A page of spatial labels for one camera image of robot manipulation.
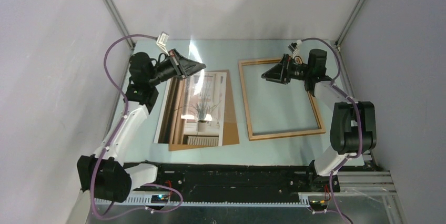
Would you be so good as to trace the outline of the window plant photo print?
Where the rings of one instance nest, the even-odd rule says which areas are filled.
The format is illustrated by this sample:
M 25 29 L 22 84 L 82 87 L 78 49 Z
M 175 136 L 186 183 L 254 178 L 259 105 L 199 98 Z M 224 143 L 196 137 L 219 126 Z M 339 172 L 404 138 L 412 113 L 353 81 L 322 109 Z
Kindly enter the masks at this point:
M 227 72 L 202 70 L 167 83 L 155 133 L 170 150 L 223 144 Z

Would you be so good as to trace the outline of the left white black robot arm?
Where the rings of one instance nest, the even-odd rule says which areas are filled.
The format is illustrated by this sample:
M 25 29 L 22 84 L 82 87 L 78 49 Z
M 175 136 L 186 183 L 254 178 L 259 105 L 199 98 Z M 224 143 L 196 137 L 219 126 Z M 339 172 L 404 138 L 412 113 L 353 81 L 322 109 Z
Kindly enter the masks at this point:
M 125 157 L 138 128 L 151 113 L 159 92 L 157 85 L 176 78 L 186 79 L 206 68 L 204 63 L 188 59 L 176 49 L 151 58 L 147 53 L 129 59 L 129 84 L 123 93 L 124 109 L 114 129 L 89 156 L 80 156 L 77 170 L 83 192 L 95 199 L 124 202 L 134 189 L 148 185 L 161 190 L 166 176 L 148 163 L 125 168 Z

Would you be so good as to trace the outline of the brown cardboard backing board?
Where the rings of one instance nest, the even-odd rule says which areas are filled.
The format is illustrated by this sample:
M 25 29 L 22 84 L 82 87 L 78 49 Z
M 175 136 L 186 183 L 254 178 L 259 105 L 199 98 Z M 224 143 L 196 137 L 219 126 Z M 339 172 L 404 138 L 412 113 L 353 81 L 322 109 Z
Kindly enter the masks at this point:
M 227 87 L 226 87 L 226 104 L 225 104 L 225 120 L 224 120 L 224 132 L 223 132 L 223 144 L 222 146 L 236 145 L 239 143 L 238 126 L 236 120 L 236 109 L 234 103 L 234 95 L 232 90 L 231 78 L 229 70 L 214 70 L 214 71 L 225 71 L 227 72 Z M 169 151 L 180 151 L 180 150 L 190 150 L 198 149 L 193 147 L 186 147 L 184 149 L 175 149 Z

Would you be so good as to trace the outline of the wooden picture frame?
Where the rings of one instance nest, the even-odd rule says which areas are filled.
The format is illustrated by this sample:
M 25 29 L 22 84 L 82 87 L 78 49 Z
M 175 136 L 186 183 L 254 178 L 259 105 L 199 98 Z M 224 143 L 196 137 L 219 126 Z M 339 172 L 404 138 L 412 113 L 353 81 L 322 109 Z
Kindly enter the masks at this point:
M 238 62 L 240 83 L 241 83 L 241 91 L 244 102 L 247 130 L 248 130 L 248 138 L 250 141 L 256 140 L 268 140 L 268 139 L 277 139 L 277 138 L 288 138 L 288 137 L 301 137 L 301 136 L 309 136 L 309 135 L 321 135 L 326 133 L 326 127 L 323 119 L 321 118 L 320 109 L 318 107 L 316 98 L 313 97 L 309 92 L 307 92 L 308 99 L 310 101 L 310 105 L 312 107 L 313 115 L 315 117 L 318 129 L 311 130 L 300 130 L 300 131 L 288 131 L 283 133 L 272 133 L 272 134 L 261 134 L 255 135 L 252 128 L 251 114 L 249 109 L 249 100 L 247 95 L 247 89 L 245 85 L 245 77 L 244 77 L 244 66 L 252 66 L 252 65 L 264 65 L 264 64 L 272 64 L 278 63 L 279 58 L 266 58 L 266 59 L 244 59 Z

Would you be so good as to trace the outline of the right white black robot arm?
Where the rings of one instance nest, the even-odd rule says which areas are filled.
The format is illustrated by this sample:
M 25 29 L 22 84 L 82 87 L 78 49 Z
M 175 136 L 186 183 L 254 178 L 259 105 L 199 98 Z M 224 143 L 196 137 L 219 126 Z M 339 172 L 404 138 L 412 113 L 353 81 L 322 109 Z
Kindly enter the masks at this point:
M 305 90 L 332 111 L 330 146 L 307 169 L 306 185 L 312 191 L 332 184 L 343 165 L 377 144 L 374 104 L 357 101 L 343 91 L 326 74 L 326 60 L 327 52 L 322 49 L 310 50 L 307 63 L 298 63 L 285 54 L 279 63 L 261 75 L 269 82 L 284 85 L 292 79 L 303 81 Z

